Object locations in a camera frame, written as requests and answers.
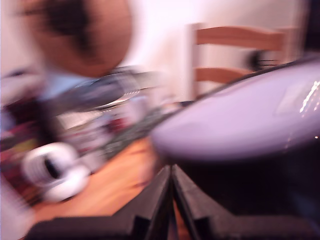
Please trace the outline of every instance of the wooden chair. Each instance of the wooden chair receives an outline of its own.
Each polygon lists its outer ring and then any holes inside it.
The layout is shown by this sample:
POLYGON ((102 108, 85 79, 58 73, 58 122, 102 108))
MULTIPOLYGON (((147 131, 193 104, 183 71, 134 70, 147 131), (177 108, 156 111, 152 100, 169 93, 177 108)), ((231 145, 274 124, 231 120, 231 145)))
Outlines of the wooden chair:
POLYGON ((200 24, 192 25, 193 47, 192 68, 194 74, 193 96, 197 98, 199 93, 198 82, 213 81, 217 83, 229 83, 253 71, 241 68, 201 68, 199 67, 199 46, 204 44, 228 45, 258 50, 276 51, 281 63, 285 46, 285 33, 280 31, 266 31, 264 29, 246 26, 219 26, 200 28, 200 24))

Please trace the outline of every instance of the wooden surface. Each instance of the wooden surface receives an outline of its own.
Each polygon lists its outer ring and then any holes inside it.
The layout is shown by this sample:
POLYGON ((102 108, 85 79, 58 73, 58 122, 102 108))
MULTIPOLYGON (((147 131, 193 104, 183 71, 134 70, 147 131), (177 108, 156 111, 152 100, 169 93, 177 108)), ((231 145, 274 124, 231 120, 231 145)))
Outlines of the wooden surface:
POLYGON ((229 45, 269 51, 281 51, 285 35, 247 26, 218 26, 198 29, 197 44, 229 45))
POLYGON ((232 80, 241 78, 247 74, 251 74, 253 71, 241 68, 200 68, 195 69, 195 80, 201 81, 214 81, 217 83, 227 84, 232 80))
POLYGON ((284 31, 267 31, 262 28, 247 26, 202 28, 199 23, 192 24, 191 30, 193 32, 191 51, 193 68, 192 93, 194 99, 197 99, 199 94, 198 82, 212 81, 227 84, 252 73, 251 70, 240 68, 200 68, 198 45, 228 45, 265 51, 275 51, 277 53, 277 64, 282 64, 283 58, 286 56, 284 53, 286 33, 284 31))
POLYGON ((152 178, 155 156, 148 140, 135 141, 101 170, 77 196, 65 202, 39 203, 35 223, 55 217, 109 216, 128 203, 152 178))

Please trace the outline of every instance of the glossy surface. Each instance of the glossy surface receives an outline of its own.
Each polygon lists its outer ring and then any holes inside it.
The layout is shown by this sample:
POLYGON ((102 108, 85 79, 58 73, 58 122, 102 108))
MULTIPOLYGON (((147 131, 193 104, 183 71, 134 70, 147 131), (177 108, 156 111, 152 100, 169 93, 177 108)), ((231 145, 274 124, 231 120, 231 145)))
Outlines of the glossy surface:
POLYGON ((152 133, 159 152, 204 162, 282 155, 319 137, 320 58, 239 81, 152 133))

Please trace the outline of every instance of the wooden table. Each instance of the wooden table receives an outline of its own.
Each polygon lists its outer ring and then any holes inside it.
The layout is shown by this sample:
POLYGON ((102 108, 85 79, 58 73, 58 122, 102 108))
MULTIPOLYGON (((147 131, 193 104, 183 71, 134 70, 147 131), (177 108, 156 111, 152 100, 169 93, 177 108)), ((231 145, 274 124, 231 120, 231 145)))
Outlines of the wooden table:
MULTIPOLYGON (((136 140, 98 172, 77 196, 60 203, 33 207, 34 223, 56 217, 110 216, 137 196, 153 178, 156 156, 147 138, 136 140)), ((175 207, 180 240, 188 240, 186 227, 175 207)))

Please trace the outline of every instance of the black plastic part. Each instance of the black plastic part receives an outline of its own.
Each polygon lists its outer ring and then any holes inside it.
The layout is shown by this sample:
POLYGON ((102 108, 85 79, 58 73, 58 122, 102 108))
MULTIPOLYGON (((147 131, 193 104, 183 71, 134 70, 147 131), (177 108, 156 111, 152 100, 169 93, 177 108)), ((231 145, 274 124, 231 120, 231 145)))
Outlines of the black plastic part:
POLYGON ((306 219, 292 215, 234 215, 206 195, 177 165, 173 195, 193 240, 317 240, 306 219))
POLYGON ((133 200, 112 216, 43 221, 25 240, 165 240, 173 212, 171 168, 165 166, 133 200))
POLYGON ((59 177, 61 176, 61 172, 59 171, 58 168, 55 167, 55 164, 53 163, 53 161, 47 155, 44 156, 43 158, 44 158, 44 165, 48 170, 49 174, 51 175, 51 177, 53 177, 54 179, 59 179, 59 177))

